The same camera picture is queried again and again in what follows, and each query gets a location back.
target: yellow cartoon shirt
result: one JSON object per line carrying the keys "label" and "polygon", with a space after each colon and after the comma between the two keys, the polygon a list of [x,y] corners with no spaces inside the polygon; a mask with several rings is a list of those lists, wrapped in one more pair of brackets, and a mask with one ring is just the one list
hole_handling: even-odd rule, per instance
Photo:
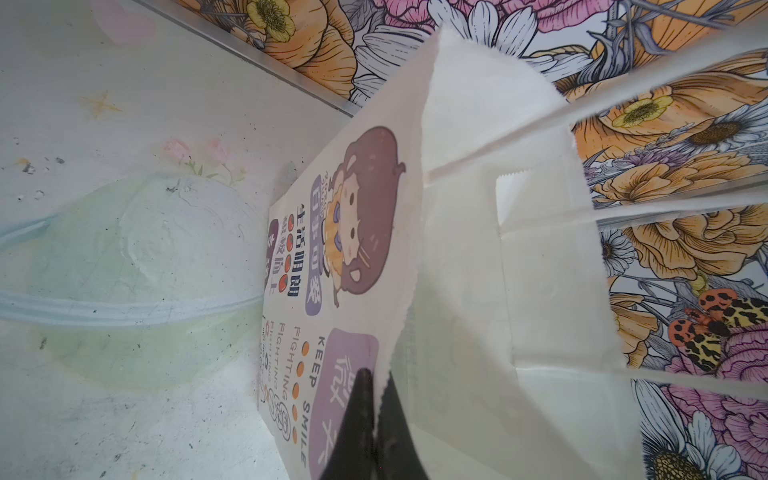
{"label": "yellow cartoon shirt", "polygon": [[326,212],[326,259],[332,269],[341,275],[344,256],[342,254],[339,221],[341,220],[341,188],[333,195]]}

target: pink painted heart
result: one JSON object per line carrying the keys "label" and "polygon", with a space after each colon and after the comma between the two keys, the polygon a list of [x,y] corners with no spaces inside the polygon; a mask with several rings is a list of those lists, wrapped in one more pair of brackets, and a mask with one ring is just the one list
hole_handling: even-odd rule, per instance
{"label": "pink painted heart", "polygon": [[91,0],[91,11],[101,30],[118,45],[142,43],[154,38],[156,28],[152,18],[126,12],[118,0]]}

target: cartoon girl's brown hair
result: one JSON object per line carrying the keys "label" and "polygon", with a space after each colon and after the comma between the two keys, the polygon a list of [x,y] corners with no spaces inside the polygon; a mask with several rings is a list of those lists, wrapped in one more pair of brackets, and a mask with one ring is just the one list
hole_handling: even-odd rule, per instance
{"label": "cartoon girl's brown hair", "polygon": [[[357,257],[344,265],[341,290],[367,292],[379,279],[389,254],[397,187],[405,164],[397,161],[397,140],[386,127],[374,127],[351,143],[344,155],[344,178],[357,176]],[[355,281],[351,273],[359,271]]]}

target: cartoon girl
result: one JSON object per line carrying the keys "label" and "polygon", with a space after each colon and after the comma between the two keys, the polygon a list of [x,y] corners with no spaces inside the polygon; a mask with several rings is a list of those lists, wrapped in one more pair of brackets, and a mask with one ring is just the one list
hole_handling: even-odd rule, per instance
{"label": "cartoon girl", "polygon": [[384,270],[397,187],[405,164],[397,161],[397,140],[385,127],[374,127],[351,143],[344,161],[329,182],[325,212],[326,275],[333,278],[333,303],[338,292],[367,292]]}

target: butterfly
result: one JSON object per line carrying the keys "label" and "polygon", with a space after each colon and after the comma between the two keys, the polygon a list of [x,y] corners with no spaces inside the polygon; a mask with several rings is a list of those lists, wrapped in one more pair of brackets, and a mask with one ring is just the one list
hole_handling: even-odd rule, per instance
{"label": "butterfly", "polygon": [[735,290],[708,290],[699,296],[699,309],[686,308],[686,319],[674,320],[669,339],[704,372],[713,372],[722,361],[723,344],[732,329],[768,322],[768,302],[739,298]]}

